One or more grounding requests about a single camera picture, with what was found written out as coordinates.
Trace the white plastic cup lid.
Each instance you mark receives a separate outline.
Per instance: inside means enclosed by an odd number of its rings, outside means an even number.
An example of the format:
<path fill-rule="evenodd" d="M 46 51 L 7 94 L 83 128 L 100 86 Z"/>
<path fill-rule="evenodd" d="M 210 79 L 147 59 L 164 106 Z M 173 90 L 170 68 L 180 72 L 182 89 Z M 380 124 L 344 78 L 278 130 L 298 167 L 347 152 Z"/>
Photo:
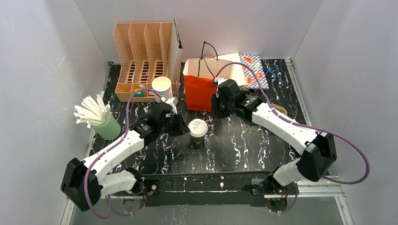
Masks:
<path fill-rule="evenodd" d="M 189 124 L 190 135 L 195 138 L 201 138 L 208 132 L 208 125 L 202 119 L 193 119 Z"/>

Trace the green white paper coffee cup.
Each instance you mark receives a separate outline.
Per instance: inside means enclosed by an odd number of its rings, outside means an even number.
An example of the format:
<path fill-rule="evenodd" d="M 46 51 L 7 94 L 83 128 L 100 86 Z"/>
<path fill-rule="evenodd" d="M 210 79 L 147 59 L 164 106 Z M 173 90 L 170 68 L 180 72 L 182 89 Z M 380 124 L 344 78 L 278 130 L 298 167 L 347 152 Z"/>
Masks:
<path fill-rule="evenodd" d="M 202 149 L 204 147 L 205 136 L 191 136 L 191 147 L 194 149 Z"/>

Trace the brown pulp cup carrier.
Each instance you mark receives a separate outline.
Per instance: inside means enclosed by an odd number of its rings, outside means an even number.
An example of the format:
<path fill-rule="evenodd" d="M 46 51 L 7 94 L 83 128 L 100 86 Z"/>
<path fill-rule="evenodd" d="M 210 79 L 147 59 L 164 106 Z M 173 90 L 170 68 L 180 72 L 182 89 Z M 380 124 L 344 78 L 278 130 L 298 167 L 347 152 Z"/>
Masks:
<path fill-rule="evenodd" d="M 272 110 L 271 110 L 271 112 L 273 113 L 273 114 L 275 114 L 276 116 L 280 116 L 280 115 L 285 115 L 285 116 L 287 116 L 288 114 L 287 114 L 287 110 L 284 108 L 284 107 L 282 107 L 282 106 L 279 106 L 279 105 L 276 105 L 276 104 L 271 104 L 272 105 Z"/>

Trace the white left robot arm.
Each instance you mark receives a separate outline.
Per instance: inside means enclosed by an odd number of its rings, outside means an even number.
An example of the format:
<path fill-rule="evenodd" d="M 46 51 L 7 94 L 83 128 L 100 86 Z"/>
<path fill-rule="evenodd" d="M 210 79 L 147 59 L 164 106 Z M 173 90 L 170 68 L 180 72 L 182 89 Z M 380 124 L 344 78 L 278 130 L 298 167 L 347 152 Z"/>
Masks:
<path fill-rule="evenodd" d="M 141 176 L 131 170 L 110 171 L 130 155 L 144 149 L 162 134 L 180 136 L 190 129 L 172 104 L 157 103 L 126 129 L 126 133 L 96 154 L 70 160 L 61 191 L 81 210 L 93 209 L 100 198 L 120 191 L 131 191 Z"/>

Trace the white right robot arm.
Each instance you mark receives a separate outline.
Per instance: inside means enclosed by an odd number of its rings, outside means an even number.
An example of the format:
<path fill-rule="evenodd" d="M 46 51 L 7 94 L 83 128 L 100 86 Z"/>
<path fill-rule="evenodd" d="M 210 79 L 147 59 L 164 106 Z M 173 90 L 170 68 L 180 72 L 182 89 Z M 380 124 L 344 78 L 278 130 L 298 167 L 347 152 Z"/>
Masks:
<path fill-rule="evenodd" d="M 217 92 L 211 96 L 212 114 L 221 119 L 232 114 L 266 128 L 286 141 L 300 158 L 277 167 L 264 186 L 274 191 L 298 181 L 317 182 L 336 161 L 334 137 L 312 128 L 295 126 L 294 121 L 266 102 L 264 96 L 246 94 L 231 79 L 216 78 Z"/>

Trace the orange paper bag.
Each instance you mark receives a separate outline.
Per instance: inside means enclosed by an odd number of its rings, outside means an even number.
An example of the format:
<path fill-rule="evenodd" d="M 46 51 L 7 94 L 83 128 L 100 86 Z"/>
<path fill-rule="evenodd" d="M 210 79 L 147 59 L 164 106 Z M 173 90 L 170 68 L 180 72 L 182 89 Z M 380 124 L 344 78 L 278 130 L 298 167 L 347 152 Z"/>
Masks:
<path fill-rule="evenodd" d="M 212 110 L 211 96 L 216 93 L 217 87 L 214 84 L 214 77 L 218 71 L 230 63 L 223 60 L 209 57 L 189 58 L 185 62 L 184 88 L 185 99 L 188 110 L 210 112 Z"/>

